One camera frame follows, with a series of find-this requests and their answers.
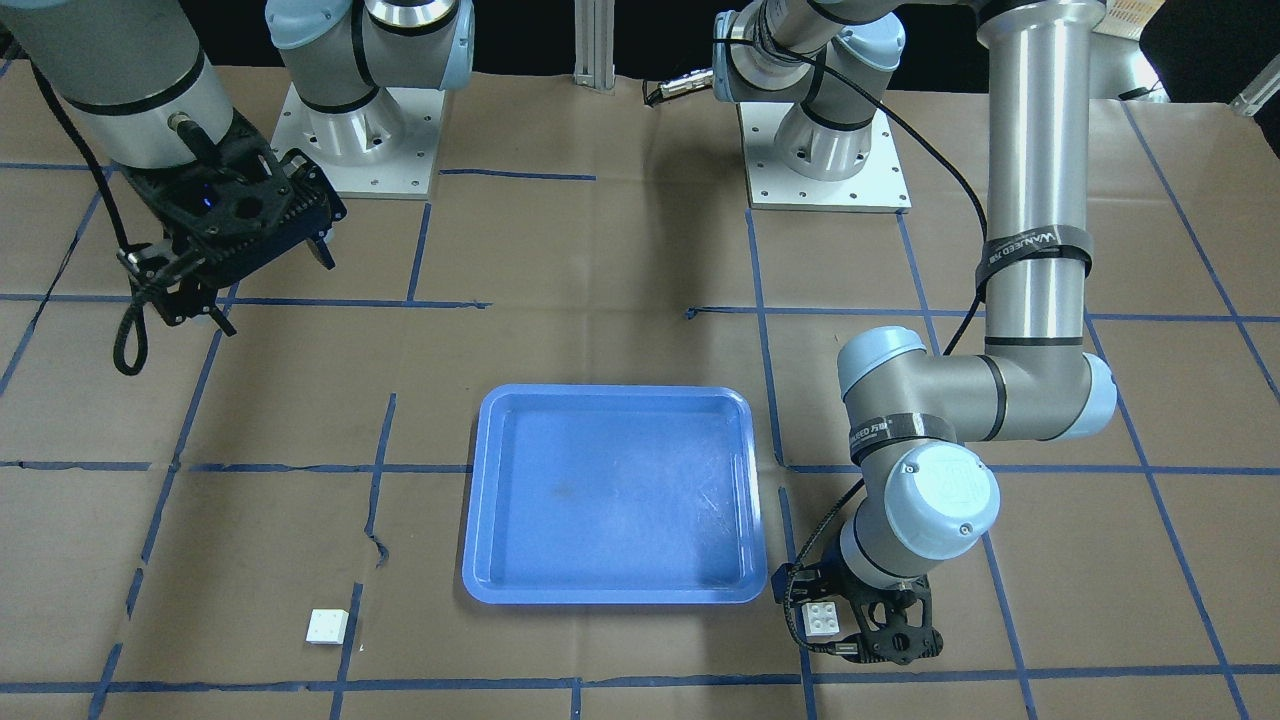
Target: black strap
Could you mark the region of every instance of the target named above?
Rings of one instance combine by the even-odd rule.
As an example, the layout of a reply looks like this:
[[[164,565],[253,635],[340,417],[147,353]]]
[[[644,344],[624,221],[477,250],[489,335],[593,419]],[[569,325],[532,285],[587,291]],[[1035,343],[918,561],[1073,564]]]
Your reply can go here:
[[[196,81],[205,72],[205,53],[196,53],[196,61],[191,65],[191,69],[186,72],[178,82],[170,85],[165,90],[156,92],[150,97],[143,97],[141,100],[133,100],[131,102],[119,102],[116,105],[97,105],[93,102],[82,102],[74,97],[67,97],[67,104],[82,113],[88,113],[91,115],[109,115],[109,117],[124,117],[124,115],[138,115],[156,108],[163,108],[169,102],[182,97],[184,92],[196,86]]]
[[[1075,258],[1084,263],[1084,274],[1093,269],[1093,236],[1075,225],[1043,225],[1009,237],[988,240],[982,246],[982,263],[974,270],[978,297],[987,299],[987,281],[1020,260]]]
[[[956,432],[951,423],[937,415],[925,413],[883,415],[849,430],[849,455],[854,465],[861,465],[868,455],[886,445],[919,438],[956,442]]]

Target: white block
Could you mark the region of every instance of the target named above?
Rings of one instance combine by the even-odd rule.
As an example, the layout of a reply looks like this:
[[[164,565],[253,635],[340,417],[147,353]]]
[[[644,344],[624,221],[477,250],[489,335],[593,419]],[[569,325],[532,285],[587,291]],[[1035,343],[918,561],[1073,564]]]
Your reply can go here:
[[[840,619],[836,618],[836,603],[806,602],[804,605],[804,632],[810,638],[838,635]]]
[[[346,610],[312,610],[311,624],[307,625],[307,642],[311,644],[342,644],[347,637]]]

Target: blue tape line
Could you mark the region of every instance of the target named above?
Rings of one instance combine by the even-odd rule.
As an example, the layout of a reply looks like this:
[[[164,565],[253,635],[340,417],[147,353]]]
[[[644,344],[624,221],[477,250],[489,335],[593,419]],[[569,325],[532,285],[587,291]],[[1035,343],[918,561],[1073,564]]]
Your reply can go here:
[[[232,286],[228,300],[236,299],[239,283]],[[230,305],[223,305],[223,313],[230,315]],[[169,502],[169,492],[173,491],[173,480],[182,466],[182,452],[187,448],[187,439],[191,437],[191,425],[196,421],[196,411],[200,410],[200,400],[205,395],[205,386],[209,383],[209,374],[214,369],[214,357],[223,342],[223,331],[214,331],[212,340],[209,341],[209,351],[205,354],[205,364],[200,368],[200,377],[196,379],[196,388],[191,393],[191,402],[187,405],[187,415],[182,420],[182,429],[178,432],[178,442],[173,448],[173,457],[169,461],[169,470],[165,473],[164,484],[160,486],[160,496],[156,497],[156,506],[151,514],[151,525],[147,528],[147,539],[142,543],[142,564],[151,561],[151,552],[155,550],[156,537],[160,534],[160,519],[164,516],[164,506]]]
[[[442,176],[488,176],[495,178],[521,178],[521,179],[561,179],[595,182],[595,176],[577,176],[564,173],[520,173],[512,170],[486,170],[483,168],[454,168],[440,170]]]
[[[819,685],[863,685],[872,683],[989,683],[1016,680],[1015,670],[942,670],[933,673],[819,673]]]
[[[480,302],[477,300],[451,302],[433,300],[343,300],[319,297],[241,297],[232,300],[232,305],[285,305],[305,307],[420,307],[436,310],[474,309],[485,310],[493,302]]]
[[[86,694],[97,683],[0,683],[0,694]]]
[[[283,682],[283,683],[155,683],[131,682],[111,683],[111,694],[116,693],[297,693],[333,692],[338,683],[321,682]]]
[[[422,224],[417,228],[417,249],[413,251],[413,266],[410,269],[408,275],[408,292],[404,293],[404,301],[412,302],[413,296],[417,295],[417,275],[422,272],[422,255],[426,254],[426,231],[431,224],[431,204],[426,202],[422,205]]]
[[[374,457],[374,473],[372,480],[369,483],[369,520],[365,523],[365,536],[374,541],[378,546],[378,565],[381,568],[387,564],[387,557],[390,551],[383,544],[383,541],[378,539],[374,534],[374,521],[378,518],[378,497],[383,492],[383,464],[387,461],[387,441],[392,436],[392,421],[396,419],[396,393],[393,392],[387,400],[387,415],[383,416],[383,430],[378,436],[378,455]]]
[[[1192,675],[1220,675],[1217,665],[1146,665],[1134,667],[1050,667],[1029,670],[1037,680],[1068,680],[1076,678],[1181,678]]]
[[[689,688],[726,685],[799,685],[804,680],[795,674],[769,675],[689,675],[689,676],[634,676],[608,680],[585,680],[584,688]]]
[[[1125,113],[1129,113],[1128,108],[1125,108]],[[1132,123],[1133,115],[1129,115],[1129,118]],[[1089,316],[1088,310],[1084,313],[1084,327],[1089,331],[1089,337],[1093,340],[1093,347],[1097,351],[1098,357],[1106,363],[1107,356],[1102,348],[1102,338],[1098,337],[1098,329],[1093,324],[1093,318]],[[1151,464],[1147,460],[1147,451],[1142,446],[1142,438],[1138,437],[1138,427],[1133,421],[1133,415],[1129,413],[1129,406],[1124,400],[1123,392],[1116,393],[1116,407],[1120,410],[1120,416],[1124,419],[1125,429],[1129,430],[1129,438],[1133,441],[1134,451],[1138,454],[1138,461],[1146,469],[1147,487],[1151,489],[1152,500],[1156,501],[1156,510],[1160,512],[1160,521],[1165,525],[1165,533],[1169,536],[1169,542],[1174,548],[1174,555],[1178,557],[1178,565],[1183,570],[1187,589],[1192,593],[1192,600],[1196,602],[1196,611],[1199,612],[1201,623],[1204,625],[1204,634],[1208,635],[1210,644],[1213,647],[1213,655],[1217,657],[1219,669],[1226,678],[1226,687],[1231,692],[1231,700],[1235,702],[1235,710],[1240,714],[1242,720],[1247,720],[1249,712],[1244,707],[1244,698],[1240,696],[1240,687],[1236,684],[1235,675],[1231,673],[1231,666],[1226,660],[1226,651],[1222,648],[1222,642],[1219,639],[1217,630],[1213,628],[1213,620],[1208,616],[1208,609],[1204,606],[1204,598],[1201,596],[1199,585],[1196,584],[1196,575],[1192,574],[1190,564],[1188,564],[1187,555],[1183,552],[1183,543],[1178,539],[1178,530],[1174,529],[1174,520],[1169,515],[1169,509],[1165,506],[1165,498],[1160,492],[1160,484],[1156,482],[1156,474],[1151,470]]]
[[[383,473],[406,473],[420,475],[470,475],[471,465],[410,465],[385,462]]]
[[[1178,218],[1183,222],[1183,227],[1187,229],[1187,234],[1192,238],[1192,245],[1196,246],[1196,254],[1199,255],[1201,263],[1204,264],[1204,269],[1208,270],[1208,277],[1213,281],[1213,287],[1217,288],[1217,293],[1222,297],[1222,304],[1226,305],[1226,311],[1235,320],[1235,328],[1240,332],[1240,337],[1244,338],[1244,345],[1249,348],[1249,355],[1253,355],[1253,361],[1257,364],[1258,370],[1262,372],[1263,379],[1267,380],[1267,387],[1271,388],[1271,395],[1275,396],[1276,402],[1280,402],[1280,388],[1276,387],[1275,378],[1271,377],[1271,370],[1267,369],[1267,364],[1262,360],[1262,355],[1258,352],[1256,345],[1253,345],[1253,337],[1249,336],[1248,328],[1240,322],[1240,314],[1235,310],[1235,304],[1231,302],[1231,296],[1226,292],[1226,286],[1222,284],[1221,278],[1217,277],[1217,270],[1213,269],[1213,263],[1208,259],[1208,252],[1204,251],[1204,246],[1199,241],[1199,236],[1196,234],[1196,229],[1192,227],[1190,219],[1183,210],[1183,204],[1178,200],[1178,193],[1174,192],[1174,187],[1169,184],[1169,178],[1165,177],[1164,168],[1160,167],[1160,161],[1156,160],[1156,154],[1152,152],[1151,145],[1147,143],[1147,137],[1142,133],[1142,128],[1138,127],[1138,120],[1133,117],[1133,111],[1129,106],[1120,104],[1120,109],[1124,110],[1125,118],[1129,120],[1129,127],[1133,128],[1134,135],[1138,136],[1138,142],[1142,143],[1142,150],[1147,154],[1147,159],[1151,160],[1151,167],[1156,170],[1156,177],[1160,178],[1160,184],[1165,186],[1165,192],[1169,193],[1169,200],[1174,204],[1174,210],[1178,211]],[[1242,715],[1244,715],[1244,705],[1236,703]]]
[[[44,300],[45,295],[41,292],[4,292],[0,293],[0,300],[4,301],[17,301],[17,302],[29,302]],[[128,302],[132,300],[127,295],[65,295],[55,293],[49,296],[50,302]]]
[[[365,691],[563,691],[573,687],[573,678],[403,678],[389,680],[349,680],[346,692]]]
[[[906,232],[906,220],[902,217],[902,210],[899,210],[896,215],[897,232],[902,236],[902,250],[906,251],[906,264],[911,268],[911,282],[915,283],[915,296],[920,300],[920,314],[924,318],[924,328],[929,331],[929,345],[933,346],[933,354],[940,355],[942,350],[938,345],[938,332],[933,328],[933,313],[929,310],[929,300],[924,295],[924,281],[920,279],[920,266],[915,263],[915,251],[911,250],[911,234]]]
[[[796,559],[796,542],[795,542],[795,527],[791,523],[791,498],[787,497],[787,488],[778,487],[778,507],[782,511],[782,539],[786,541],[787,546],[787,561],[797,562]],[[800,618],[800,610],[795,610],[796,614],[796,632],[804,639],[804,624]],[[805,717],[808,720],[818,720],[818,696],[813,689],[813,662],[809,657],[809,651],[805,648],[797,648],[800,652],[800,685],[804,691],[804,708]]]
[[[1231,671],[1236,675],[1280,675],[1280,665],[1231,665]]]
[[[191,473],[371,473],[372,465],[283,465],[276,462],[197,462],[187,465]]]
[[[38,460],[0,460],[0,468],[23,470],[90,470],[95,473],[146,473],[150,462],[55,462]]]
[[[769,324],[764,316],[764,282],[760,277],[760,251],[755,245],[755,218],[746,209],[746,240],[751,249],[751,281],[755,283],[755,322],[760,331],[760,355],[764,359],[764,392],[769,401],[769,429],[773,433],[773,459],[786,465],[782,452],[782,424],[778,420],[778,393],[773,384],[773,354],[769,351]]]
[[[111,173],[104,173],[106,179],[111,179]],[[63,279],[63,273],[67,272],[67,266],[70,264],[72,255],[76,252],[76,247],[79,245],[82,237],[84,237],[84,231],[88,228],[88,222],[93,218],[93,210],[97,209],[97,204],[102,200],[102,196],[97,192],[90,199],[88,206],[84,209],[84,215],[81,218],[81,224],[76,228],[76,236],[72,237],[70,245],[67,246],[67,252],[63,255],[61,265],[58,268],[58,273],[54,274],[54,279],[50,287],[58,287],[58,281]],[[37,300],[42,300],[45,296],[41,293]],[[13,356],[9,357],[9,365],[5,368],[4,374],[0,375],[0,397],[4,397],[6,389],[9,389],[9,382],[13,379],[14,373],[18,372],[18,363],[22,361],[22,356],[27,354],[27,346],[31,345],[31,338],[36,334],[36,325],[40,323],[40,316],[45,314],[46,305],[41,304],[36,307],[36,314],[32,315],[31,320],[27,323],[27,329],[22,333],[22,340],[18,341],[18,347],[14,348]]]
[[[573,692],[568,696],[568,720],[582,719],[582,678],[573,678]]]
[[[1280,675],[1280,665],[1231,665],[1236,675]],[[1221,674],[1217,665],[1135,665],[1126,667],[1037,667],[1027,674],[1034,680],[1066,680],[1080,678],[1176,678],[1215,676]],[[814,673],[819,685],[872,684],[872,683],[983,683],[1015,680],[1016,670],[938,670],[928,673]],[[723,685],[799,685],[797,674],[765,675],[648,675],[622,676],[604,680],[579,678],[410,678],[383,680],[284,680],[278,683],[169,683],[156,680],[115,682],[108,684],[108,694],[116,693],[198,693],[198,692],[344,692],[361,691],[509,691],[509,689],[572,689],[582,688],[678,688]],[[100,683],[0,683],[0,694],[87,694]]]
[[[329,720],[342,717],[342,694],[347,689],[347,673],[351,670],[351,650],[356,644],[356,623],[360,620],[360,598],[365,585],[356,583],[351,588],[351,610],[347,612],[347,632],[342,637],[342,660],[338,662],[338,679],[333,691],[333,705],[329,706]]]
[[[142,592],[142,568],[133,570],[133,582],[129,583],[129,596],[124,598],[124,615],[133,619],[133,606],[138,602],[138,593]]]
[[[93,697],[88,701],[88,720],[97,720],[102,715],[102,706],[106,705],[106,693],[115,676],[115,664],[120,661],[120,650],[124,646],[115,643],[111,652],[106,653],[106,665],[102,666],[102,678],[93,689]]]
[[[987,566],[991,569],[991,580],[996,585],[996,600],[1000,603],[1000,615],[1005,620],[1005,633],[1009,635],[1009,651],[1014,656],[1014,669],[1018,673],[1018,685],[1023,691],[1023,705],[1027,706],[1028,720],[1036,720],[1036,697],[1032,694],[1032,680],[1027,674],[1027,661],[1023,659],[1023,644],[1018,641],[1018,628],[1014,626],[1014,612],[1009,607],[1009,594],[1005,592],[1005,578],[1000,573],[1000,562],[996,561],[996,548],[991,542],[991,533],[982,534],[982,548],[987,555]]]
[[[88,172],[88,165],[73,163],[0,163],[3,170],[82,170]]]

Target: blue tray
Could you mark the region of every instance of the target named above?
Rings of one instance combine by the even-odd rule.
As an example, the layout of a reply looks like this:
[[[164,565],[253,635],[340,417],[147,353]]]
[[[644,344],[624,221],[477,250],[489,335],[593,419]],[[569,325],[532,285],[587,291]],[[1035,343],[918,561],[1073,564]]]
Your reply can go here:
[[[748,602],[768,575],[751,410],[728,388],[503,386],[462,582],[483,602]]]

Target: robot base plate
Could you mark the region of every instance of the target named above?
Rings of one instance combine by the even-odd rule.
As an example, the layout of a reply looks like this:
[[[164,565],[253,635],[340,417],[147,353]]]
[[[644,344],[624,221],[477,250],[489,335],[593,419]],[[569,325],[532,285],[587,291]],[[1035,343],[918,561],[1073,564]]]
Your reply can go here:
[[[292,85],[284,106],[280,108],[271,147],[278,154],[291,147],[302,149],[324,168],[329,182],[342,197],[426,200],[435,177],[444,120],[444,92],[408,87],[392,87],[388,92],[399,104],[408,128],[408,137],[394,155],[372,165],[338,165],[312,152],[306,135],[310,129],[306,108]]]
[[[877,111],[872,120],[874,140],[861,172],[847,181],[823,182],[796,173],[774,150],[773,136],[790,109],[786,102],[739,104],[751,208],[836,213],[897,213],[911,208],[883,113]]]

